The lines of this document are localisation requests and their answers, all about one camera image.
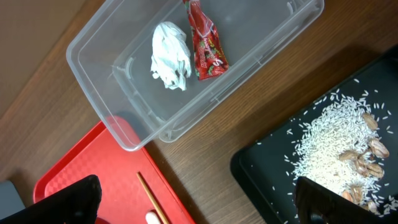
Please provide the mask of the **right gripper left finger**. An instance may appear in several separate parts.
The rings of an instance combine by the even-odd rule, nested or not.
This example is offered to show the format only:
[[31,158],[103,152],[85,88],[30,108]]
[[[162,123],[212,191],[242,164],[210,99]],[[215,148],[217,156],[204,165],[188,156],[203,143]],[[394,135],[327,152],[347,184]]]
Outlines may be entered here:
[[89,175],[1,220],[1,224],[94,224],[101,203],[98,176]]

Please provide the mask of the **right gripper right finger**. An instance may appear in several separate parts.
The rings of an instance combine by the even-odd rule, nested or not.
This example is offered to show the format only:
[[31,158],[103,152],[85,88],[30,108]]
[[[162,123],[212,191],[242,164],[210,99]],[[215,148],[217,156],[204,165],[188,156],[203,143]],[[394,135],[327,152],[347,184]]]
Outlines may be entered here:
[[383,222],[377,215],[306,177],[297,179],[294,204],[301,224],[377,224]]

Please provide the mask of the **white tissue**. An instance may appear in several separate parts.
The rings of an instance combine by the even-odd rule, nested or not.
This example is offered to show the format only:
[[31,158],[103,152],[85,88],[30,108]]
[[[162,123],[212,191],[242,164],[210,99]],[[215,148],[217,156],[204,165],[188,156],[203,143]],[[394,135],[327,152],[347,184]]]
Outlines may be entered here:
[[158,24],[152,37],[150,72],[170,90],[179,88],[185,91],[186,81],[192,74],[186,39],[184,31],[169,21]]

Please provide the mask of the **red snack wrapper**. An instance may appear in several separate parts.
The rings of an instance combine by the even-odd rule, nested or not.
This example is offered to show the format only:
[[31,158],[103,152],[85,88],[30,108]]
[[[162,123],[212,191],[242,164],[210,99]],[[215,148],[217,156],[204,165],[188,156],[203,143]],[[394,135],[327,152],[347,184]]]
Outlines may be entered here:
[[195,73],[199,80],[216,78],[229,69],[214,22],[202,11],[200,1],[183,0],[192,32]]

